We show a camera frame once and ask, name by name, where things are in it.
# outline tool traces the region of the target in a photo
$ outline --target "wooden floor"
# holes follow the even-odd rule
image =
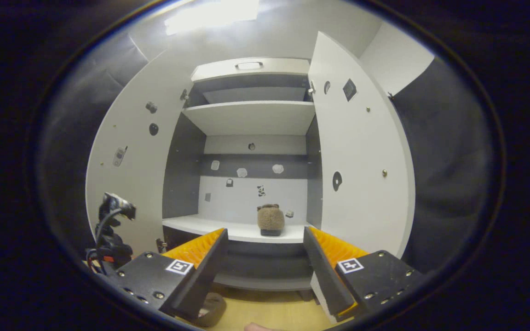
[[[212,291],[221,294],[227,306],[218,324],[207,331],[242,331],[251,322],[286,331],[321,331],[337,325],[330,323],[315,300],[305,302],[296,291],[244,291],[229,287],[214,287]]]

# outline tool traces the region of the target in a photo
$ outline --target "black cable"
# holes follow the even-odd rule
[[[120,214],[122,212],[122,208],[114,209],[107,214],[101,222],[99,222],[99,228],[97,228],[97,233],[95,234],[95,249],[99,249],[101,246],[100,239],[101,239],[101,231],[103,230],[105,224],[107,221],[111,220],[113,216],[116,216],[117,214]]]
[[[90,270],[92,270],[91,268],[93,266],[92,263],[89,260],[90,258],[92,258],[91,257],[92,253],[97,253],[97,250],[92,249],[92,250],[88,251],[87,254],[86,254],[86,257],[85,257],[85,261],[87,262],[87,266],[89,267]]]
[[[103,220],[101,220],[101,222],[99,222],[99,228],[97,228],[97,233],[95,234],[95,253],[97,254],[97,261],[99,261],[99,265],[101,266],[101,272],[103,272],[105,275],[107,275],[107,273],[105,272],[105,266],[104,266],[104,262],[101,258],[101,256],[99,255],[99,253],[97,252],[97,249],[99,249],[99,247],[101,247],[101,233],[103,232],[103,228],[105,227],[105,224],[111,220],[114,216],[116,216],[117,214],[120,214],[120,212],[122,212],[123,209],[122,208],[118,208],[118,209],[114,209],[112,211],[109,212],[109,214],[107,214]]]

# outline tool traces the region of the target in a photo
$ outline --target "hand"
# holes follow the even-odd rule
[[[264,327],[264,326],[261,326],[255,323],[251,323],[244,327],[244,331],[281,331],[281,330],[269,329],[267,327]]]

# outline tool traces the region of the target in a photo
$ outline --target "cabinet shelf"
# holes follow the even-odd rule
[[[206,136],[303,136],[314,118],[314,103],[304,101],[241,101],[213,103],[183,110]]]
[[[304,226],[309,226],[307,222],[286,222],[286,226],[280,236],[261,235],[261,231],[254,224],[225,222],[219,220],[208,220],[196,215],[165,218],[162,221],[164,226],[175,228],[195,234],[206,234],[219,228],[227,228],[230,240],[245,241],[251,243],[274,243],[274,244],[296,244],[304,241]]]

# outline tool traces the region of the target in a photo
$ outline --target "open cabinet door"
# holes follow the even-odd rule
[[[87,166],[86,207],[92,233],[104,192],[136,205],[136,220],[118,217],[122,224],[114,229],[132,247],[133,258],[156,251],[156,239],[163,238],[167,157],[183,108],[181,93],[193,84],[193,69],[173,65],[168,55],[149,62],[114,100],[97,131]],[[124,153],[116,163],[119,148]]]
[[[308,77],[322,153],[321,230],[360,249],[402,257],[415,181],[396,110],[359,59],[322,32]]]

